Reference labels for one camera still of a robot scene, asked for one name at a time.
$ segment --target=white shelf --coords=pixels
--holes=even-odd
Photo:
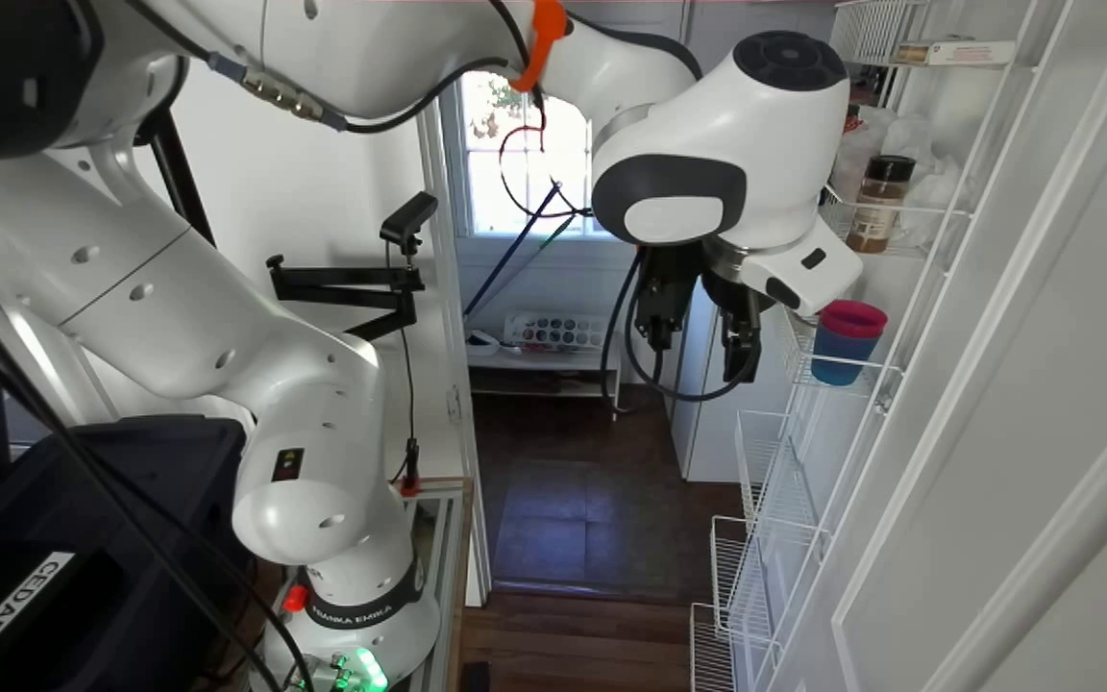
[[[855,364],[853,385],[814,380],[814,360]],[[901,372],[885,360],[799,358],[785,413],[743,413],[735,428],[744,518],[823,528],[837,480],[867,454]]]
[[[828,46],[841,61],[885,68],[1001,68],[1016,61],[1016,35],[960,37],[925,35],[931,5],[837,5]]]
[[[594,372],[599,351],[470,348],[471,369]]]
[[[686,690],[693,692],[735,692],[735,674],[730,674],[730,644],[713,626],[713,608],[709,604],[693,604],[686,608]]]
[[[617,407],[617,358],[611,354],[599,372],[599,351],[518,351],[489,348],[470,351],[470,380],[481,398],[557,398],[557,399],[599,399],[611,398]]]
[[[709,518],[709,619],[699,610],[694,626],[709,626],[713,644],[727,644],[735,690],[768,683],[819,559],[823,535],[814,528],[768,518],[744,523],[730,515]]]

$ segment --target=white robotic arm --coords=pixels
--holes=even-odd
[[[381,130],[471,66],[547,66],[522,80],[541,77],[594,123],[590,209],[606,230],[705,248],[713,275],[799,313],[855,277],[814,217],[846,85],[811,37],[748,37],[699,80],[659,46],[563,18],[557,0],[0,0],[0,294],[149,394],[258,414],[233,535],[303,568],[312,608],[289,626],[319,660],[367,646],[401,682],[438,633],[381,477],[381,369],[374,348],[258,296],[146,198],[130,143],[172,91],[175,53],[339,130]],[[263,660],[289,668],[275,637]]]

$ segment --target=refrigerator shelf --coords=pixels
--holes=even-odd
[[[709,518],[713,580],[705,626],[727,644],[730,682],[737,690],[761,690],[768,682],[819,559],[823,535],[814,528]]]
[[[923,203],[859,203],[846,199],[841,194],[827,187],[823,225],[849,240],[849,228],[855,210],[885,209],[896,217],[893,225],[893,248],[885,255],[859,255],[863,268],[873,275],[873,262],[932,262],[932,268],[948,275],[960,244],[968,240],[973,210],[968,209],[923,209]]]
[[[713,626],[709,604],[686,608],[686,676],[693,692],[735,692],[730,644]]]
[[[931,5],[853,0],[832,16],[828,46],[849,66],[885,68],[1001,68],[1016,61],[1016,35],[973,37],[932,35]]]
[[[828,531],[837,515],[828,513],[837,504],[832,487],[849,463],[867,454],[901,385],[901,369],[893,364],[893,358],[819,358],[811,354],[811,328],[786,322],[786,330],[803,330],[803,351],[786,364],[795,385],[786,390],[785,413],[735,414],[743,515],[744,523],[764,515],[803,528],[823,523]],[[819,360],[855,364],[859,377],[853,385],[823,385],[814,380]]]

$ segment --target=black cable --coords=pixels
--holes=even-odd
[[[401,351],[404,351],[404,380],[408,380],[408,439],[415,439],[415,377],[409,377],[409,351],[408,351],[408,328],[401,328]]]
[[[283,626],[283,619],[271,610],[271,604],[263,595],[254,591],[248,577],[202,535],[189,531],[163,504],[158,504],[149,491],[143,491],[125,474],[119,474],[115,464],[107,464],[105,457],[97,457],[98,469],[122,485],[139,504],[146,504],[155,515],[160,515],[169,528],[175,528],[189,541],[197,541],[197,550],[210,553],[217,572],[238,580],[238,590],[247,590],[248,604],[263,614],[263,623],[280,633],[283,650],[293,655],[293,660],[299,660],[303,668],[303,655],[293,637],[293,632]]]
[[[526,66],[531,59],[526,59],[526,44],[522,44],[522,31],[518,31],[515,16],[508,12],[502,0],[489,0],[489,5],[491,5],[491,12],[500,12],[500,18],[508,25],[508,35],[512,35],[512,44],[515,44],[515,49],[518,49],[518,59],[522,59],[522,66]]]
[[[512,199],[512,209],[518,209],[522,217],[531,217],[531,209],[515,198],[515,187],[512,187],[512,180],[508,180],[508,148],[512,148],[512,140],[522,134],[522,130],[541,134],[541,130],[547,130],[547,111],[541,111],[541,123],[518,123],[518,126],[512,126],[512,130],[500,140],[500,152],[497,152],[502,198]]]
[[[663,377],[663,351],[653,354],[653,380]]]
[[[635,303],[638,303],[638,296],[631,296],[622,330],[627,330],[627,360],[631,360],[631,369],[638,372],[640,385],[655,390],[655,394],[667,398],[667,399],[686,399],[686,404],[718,399],[718,398],[727,398],[727,394],[735,394],[735,390],[743,385],[743,377],[737,377],[737,380],[727,380],[723,390],[709,390],[709,394],[663,390],[653,372],[644,372],[644,369],[638,364],[635,330],[631,330],[631,322],[635,322]]]
[[[582,210],[563,217],[548,240],[541,240],[541,248],[532,255],[522,259],[522,267],[515,267],[508,277],[497,282],[497,294],[502,294],[515,277],[522,277]]]
[[[613,398],[606,394],[606,358],[611,358],[613,328],[617,328],[617,316],[622,316],[622,303],[627,303],[627,294],[631,294],[635,277],[638,277],[638,255],[635,255],[635,262],[631,262],[631,268],[627,268],[627,277],[622,277],[622,287],[617,287],[617,296],[613,296],[613,309],[606,313],[602,348],[599,348],[599,377],[594,377],[594,380],[599,380],[599,399],[606,404],[611,414],[622,414],[622,407],[617,407]]]
[[[491,282],[508,268],[512,255],[522,248],[522,240],[539,228],[541,210],[554,203],[554,198],[559,194],[559,186],[554,180],[547,199],[539,203],[532,217],[526,217],[522,230],[512,240],[508,255],[489,268],[484,284],[471,294],[466,316],[477,313],[481,296],[491,287]]]
[[[283,674],[283,690],[293,683],[293,674],[294,674],[294,665],[289,665],[289,674]]]
[[[340,123],[339,130],[353,130],[353,134],[381,134],[381,130],[394,130],[408,120],[415,120],[425,104],[433,104],[458,77],[471,75],[471,68],[502,68],[502,59],[481,59],[481,61],[466,61],[459,68],[447,75],[440,80],[430,85],[430,91],[422,99],[415,99],[408,111],[381,120],[381,123],[353,123],[344,116],[339,116],[334,123]]]
[[[415,454],[417,454],[417,441],[415,441],[415,372],[409,372],[408,328],[401,328],[401,354],[404,354],[404,380],[408,380],[408,448],[404,448],[401,469],[389,477],[389,485],[394,485],[404,474],[415,474]]]
[[[210,49],[202,49],[201,44],[192,44],[189,35],[180,35],[163,16],[158,16],[155,9],[146,9],[143,0],[125,0],[146,25],[155,25],[163,37],[172,37],[180,49],[189,49],[192,59],[208,61]]]
[[[97,464],[97,449],[76,439],[57,413],[49,407],[49,399],[28,380],[28,372],[17,369],[17,360],[0,348],[0,385],[32,407],[32,414],[38,422],[49,428],[49,435],[60,441],[66,457],[76,464],[76,474],[83,474],[90,480],[90,487],[107,501],[107,508],[125,523],[125,531],[158,559],[158,565],[169,572],[169,580],[189,595],[189,604],[221,633],[231,637],[248,665],[263,676],[269,690],[280,692],[275,676],[263,668],[263,660],[248,650],[248,644],[238,637],[233,626],[221,623],[221,614],[213,610],[213,604],[208,601],[208,591],[160,550],[160,541],[143,528],[143,518],[125,508],[125,501],[115,491],[115,485],[107,485],[107,477],[98,477]]]
[[[228,674],[202,674],[202,682],[208,683],[213,683],[213,690],[221,690],[221,683],[231,683],[233,676],[238,676],[238,668],[247,665],[247,655],[233,660],[233,665],[228,665]]]

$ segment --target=dark wooden floor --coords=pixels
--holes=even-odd
[[[497,591],[466,610],[459,660],[489,692],[685,692],[686,608]]]
[[[685,485],[655,398],[617,422],[590,399],[477,399],[497,591],[459,660],[489,692],[685,692],[705,518],[735,485]]]
[[[705,601],[705,523],[737,485],[679,480],[655,398],[477,399],[477,448],[500,590]]]

